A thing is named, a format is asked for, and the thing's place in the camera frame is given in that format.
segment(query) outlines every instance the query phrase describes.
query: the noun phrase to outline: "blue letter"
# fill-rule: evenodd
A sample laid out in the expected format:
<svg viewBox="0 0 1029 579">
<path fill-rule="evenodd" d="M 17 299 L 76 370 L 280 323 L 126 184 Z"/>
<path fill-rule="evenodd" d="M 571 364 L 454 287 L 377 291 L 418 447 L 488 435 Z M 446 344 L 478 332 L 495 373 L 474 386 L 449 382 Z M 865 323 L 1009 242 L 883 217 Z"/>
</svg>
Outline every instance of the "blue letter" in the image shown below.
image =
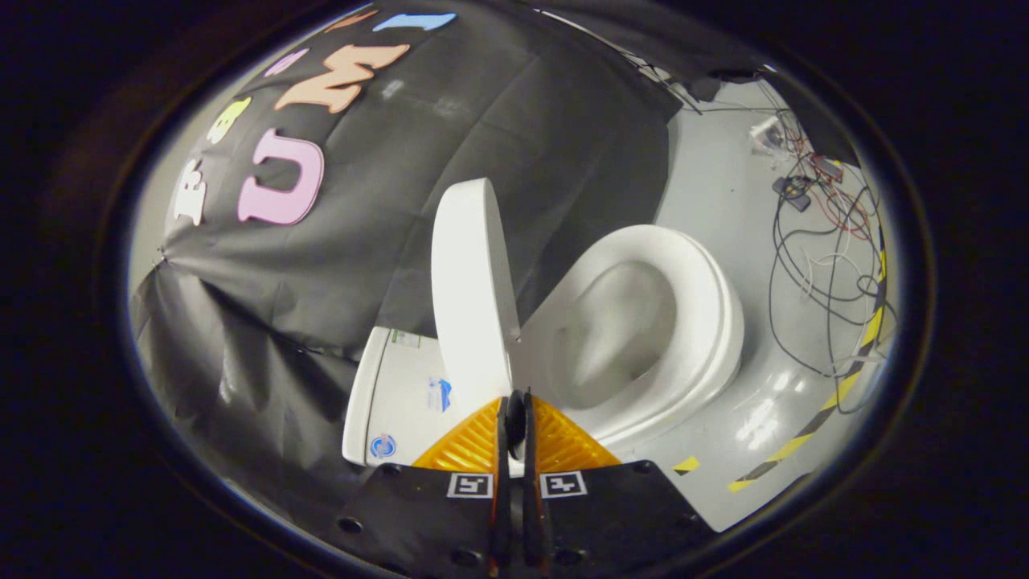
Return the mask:
<svg viewBox="0 0 1029 579">
<path fill-rule="evenodd" d="M 387 28 L 417 27 L 422 30 L 432 30 L 454 20 L 457 14 L 397 14 L 371 29 L 379 32 Z"/>
</svg>

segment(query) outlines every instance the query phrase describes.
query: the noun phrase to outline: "pink letter u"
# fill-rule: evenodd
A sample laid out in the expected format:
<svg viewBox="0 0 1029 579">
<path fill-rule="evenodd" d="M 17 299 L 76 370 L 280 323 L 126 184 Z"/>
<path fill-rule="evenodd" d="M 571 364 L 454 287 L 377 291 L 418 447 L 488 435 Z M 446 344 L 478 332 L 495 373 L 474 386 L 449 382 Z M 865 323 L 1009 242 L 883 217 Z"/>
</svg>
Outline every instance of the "pink letter u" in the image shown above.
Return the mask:
<svg viewBox="0 0 1029 579">
<path fill-rule="evenodd" d="M 269 129 L 257 142 L 254 165 L 270 156 L 296 162 L 300 166 L 300 176 L 291 190 L 260 186 L 253 175 L 247 177 L 240 191 L 240 220 L 253 217 L 291 225 L 303 219 L 314 205 L 325 171 L 325 158 L 315 143 L 276 136 L 275 129 Z"/>
</svg>

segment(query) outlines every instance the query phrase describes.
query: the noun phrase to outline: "orange letter m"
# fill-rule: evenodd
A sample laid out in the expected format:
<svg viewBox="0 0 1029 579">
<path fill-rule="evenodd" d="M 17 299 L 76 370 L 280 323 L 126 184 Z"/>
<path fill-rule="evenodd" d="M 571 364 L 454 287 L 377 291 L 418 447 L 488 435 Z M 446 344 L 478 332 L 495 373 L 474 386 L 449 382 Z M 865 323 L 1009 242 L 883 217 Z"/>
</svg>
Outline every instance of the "orange letter m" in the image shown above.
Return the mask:
<svg viewBox="0 0 1029 579">
<path fill-rule="evenodd" d="M 399 46 L 354 46 L 348 44 L 325 59 L 325 66 L 329 68 L 329 72 L 290 86 L 279 99 L 279 102 L 275 103 L 275 109 L 279 110 L 293 103 L 311 103 L 326 105 L 329 112 L 340 112 L 357 98 L 361 87 L 351 85 L 338 88 L 336 86 L 371 78 L 375 74 L 361 66 L 362 64 L 371 68 L 388 66 L 400 58 L 400 55 L 406 52 L 410 47 L 410 44 L 400 44 Z"/>
</svg>

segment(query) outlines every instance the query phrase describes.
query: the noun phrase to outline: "toilet seat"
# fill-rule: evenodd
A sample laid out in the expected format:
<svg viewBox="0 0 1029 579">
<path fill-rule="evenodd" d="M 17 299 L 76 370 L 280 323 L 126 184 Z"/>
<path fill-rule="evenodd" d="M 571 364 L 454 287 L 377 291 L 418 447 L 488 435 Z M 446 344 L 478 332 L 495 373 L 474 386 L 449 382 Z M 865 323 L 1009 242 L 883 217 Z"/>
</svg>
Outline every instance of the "toilet seat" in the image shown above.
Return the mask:
<svg viewBox="0 0 1029 579">
<path fill-rule="evenodd" d="M 558 331 L 600 276 L 620 263 L 645 263 L 668 281 L 674 326 L 665 352 L 619 392 L 574 408 L 555 384 Z M 516 385 L 557 406 L 612 453 L 625 454 L 701 409 L 735 373 L 743 343 L 742 306 L 711 254 L 690 237 L 651 224 L 617 229 L 591 246 L 522 328 L 511 353 Z"/>
</svg>

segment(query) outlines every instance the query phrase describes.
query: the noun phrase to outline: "toilet bowl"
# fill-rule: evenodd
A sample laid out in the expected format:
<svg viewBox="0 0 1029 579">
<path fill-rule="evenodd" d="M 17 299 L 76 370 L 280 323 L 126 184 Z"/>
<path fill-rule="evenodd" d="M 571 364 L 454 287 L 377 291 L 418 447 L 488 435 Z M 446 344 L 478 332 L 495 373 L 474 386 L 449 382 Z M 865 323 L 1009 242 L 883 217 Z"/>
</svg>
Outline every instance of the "toilet bowl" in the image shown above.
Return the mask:
<svg viewBox="0 0 1029 579">
<path fill-rule="evenodd" d="M 739 298 L 711 254 L 674 229 L 591 246 L 522 327 L 514 384 L 616 456 L 700 410 L 739 365 Z"/>
</svg>

